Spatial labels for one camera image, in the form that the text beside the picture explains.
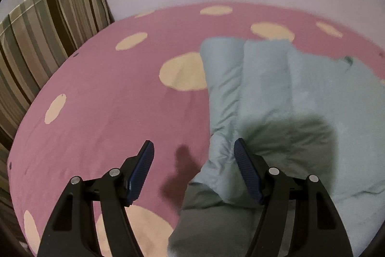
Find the light blue puffer jacket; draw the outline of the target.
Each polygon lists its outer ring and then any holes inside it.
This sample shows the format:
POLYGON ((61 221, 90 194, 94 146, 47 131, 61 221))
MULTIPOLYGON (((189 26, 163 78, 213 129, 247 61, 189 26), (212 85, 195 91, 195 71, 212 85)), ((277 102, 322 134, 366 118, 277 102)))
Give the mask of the light blue puffer jacket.
POLYGON ((295 178, 317 175, 361 254, 384 222, 384 86, 350 57, 306 54, 285 40, 203 41, 210 148, 189 183, 169 256, 244 256, 262 209, 234 142, 295 178))

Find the pink polka dot bedsheet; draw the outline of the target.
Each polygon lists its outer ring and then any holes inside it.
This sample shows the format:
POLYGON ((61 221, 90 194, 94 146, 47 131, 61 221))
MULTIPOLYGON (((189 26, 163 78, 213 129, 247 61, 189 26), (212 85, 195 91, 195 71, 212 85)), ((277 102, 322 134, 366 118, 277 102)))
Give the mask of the pink polka dot bedsheet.
POLYGON ((100 177, 137 154, 155 159, 127 213, 147 256, 169 256, 189 183, 210 148, 203 41, 285 40, 302 53, 362 62, 384 86, 384 51, 347 26, 301 10, 229 3, 173 7, 113 23, 39 92, 8 160, 10 190, 33 252, 69 179, 100 177))

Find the striped fabric headboard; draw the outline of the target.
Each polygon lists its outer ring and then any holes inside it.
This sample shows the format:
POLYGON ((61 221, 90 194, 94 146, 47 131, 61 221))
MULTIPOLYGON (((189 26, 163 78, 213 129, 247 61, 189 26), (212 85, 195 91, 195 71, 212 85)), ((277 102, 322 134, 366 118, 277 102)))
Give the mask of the striped fabric headboard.
POLYGON ((107 0, 24 0, 1 21, 2 210, 14 210, 6 162, 29 106, 55 71, 112 21, 107 0))

